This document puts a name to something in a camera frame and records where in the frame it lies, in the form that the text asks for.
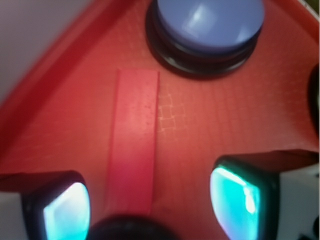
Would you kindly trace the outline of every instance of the round blue button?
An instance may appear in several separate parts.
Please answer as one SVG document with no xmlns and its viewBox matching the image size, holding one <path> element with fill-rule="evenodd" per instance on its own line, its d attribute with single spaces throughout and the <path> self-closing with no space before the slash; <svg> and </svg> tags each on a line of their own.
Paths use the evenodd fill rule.
<svg viewBox="0 0 320 240">
<path fill-rule="evenodd" d="M 261 28 L 262 0 L 157 0 L 158 16 L 182 46 L 215 54 L 241 47 Z"/>
</svg>

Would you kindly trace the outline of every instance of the red tape strip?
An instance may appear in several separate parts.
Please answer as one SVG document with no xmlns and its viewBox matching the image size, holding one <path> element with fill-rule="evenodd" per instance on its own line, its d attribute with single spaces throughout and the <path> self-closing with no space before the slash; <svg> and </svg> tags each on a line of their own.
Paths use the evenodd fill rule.
<svg viewBox="0 0 320 240">
<path fill-rule="evenodd" d="M 148 215 L 153 196 L 159 73 L 118 72 L 107 175 L 107 213 Z"/>
</svg>

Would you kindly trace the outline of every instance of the button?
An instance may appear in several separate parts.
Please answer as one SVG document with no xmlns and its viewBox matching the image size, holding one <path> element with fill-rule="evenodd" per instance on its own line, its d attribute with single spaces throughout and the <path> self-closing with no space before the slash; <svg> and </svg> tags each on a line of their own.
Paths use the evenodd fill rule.
<svg viewBox="0 0 320 240">
<path fill-rule="evenodd" d="M 145 216 L 119 215 L 91 227 L 88 240 L 179 240 L 166 226 Z"/>
<path fill-rule="evenodd" d="M 261 28 L 261 0 L 158 0 L 165 30 L 181 45 L 203 53 L 232 51 Z"/>
</svg>

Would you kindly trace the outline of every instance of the red plastic surface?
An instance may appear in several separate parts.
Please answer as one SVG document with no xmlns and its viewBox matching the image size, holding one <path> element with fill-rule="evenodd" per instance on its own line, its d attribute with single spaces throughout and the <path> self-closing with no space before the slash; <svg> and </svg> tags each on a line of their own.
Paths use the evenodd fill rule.
<svg viewBox="0 0 320 240">
<path fill-rule="evenodd" d="M 151 212 L 158 86 L 154 70 L 118 73 L 106 183 L 108 215 Z"/>
<path fill-rule="evenodd" d="M 319 150 L 307 103 L 319 23 L 295 0 L 265 0 L 250 59 L 218 80 L 177 76 L 145 39 L 149 0 L 97 1 L 0 109 L 0 172 L 77 170 L 105 217 L 117 69 L 160 72 L 151 217 L 184 239 L 226 239 L 209 178 L 222 154 Z"/>
</svg>

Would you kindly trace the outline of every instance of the black round object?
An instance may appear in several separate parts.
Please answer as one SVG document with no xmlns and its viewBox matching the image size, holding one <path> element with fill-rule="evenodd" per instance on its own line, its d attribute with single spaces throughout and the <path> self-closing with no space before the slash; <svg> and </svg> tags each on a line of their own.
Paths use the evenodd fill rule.
<svg viewBox="0 0 320 240">
<path fill-rule="evenodd" d="M 88 240 L 178 240 L 166 227 L 142 216 L 115 216 L 89 230 Z"/>
<path fill-rule="evenodd" d="M 298 240 L 312 240 L 310 237 L 302 235 L 298 238 Z"/>
<path fill-rule="evenodd" d="M 319 136 L 319 64 L 313 68 L 310 74 L 308 104 L 314 129 Z"/>
<path fill-rule="evenodd" d="M 259 30 L 237 49 L 224 53 L 204 53 L 186 48 L 175 41 L 162 26 L 157 1 L 150 4 L 145 31 L 147 43 L 154 57 L 171 71 L 191 78 L 208 78 L 229 73 L 246 62 L 253 53 Z"/>
</svg>

